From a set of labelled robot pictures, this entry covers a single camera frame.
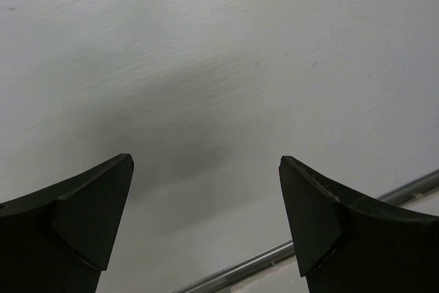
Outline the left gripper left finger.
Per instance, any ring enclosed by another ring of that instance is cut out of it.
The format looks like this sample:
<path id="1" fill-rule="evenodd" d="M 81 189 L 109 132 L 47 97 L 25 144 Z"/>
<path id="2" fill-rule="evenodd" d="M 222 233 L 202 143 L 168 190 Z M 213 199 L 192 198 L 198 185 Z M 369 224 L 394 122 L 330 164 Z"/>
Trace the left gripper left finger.
<path id="1" fill-rule="evenodd" d="M 2 292 L 95 292 L 108 268 L 134 171 L 119 154 L 1 204 Z"/>

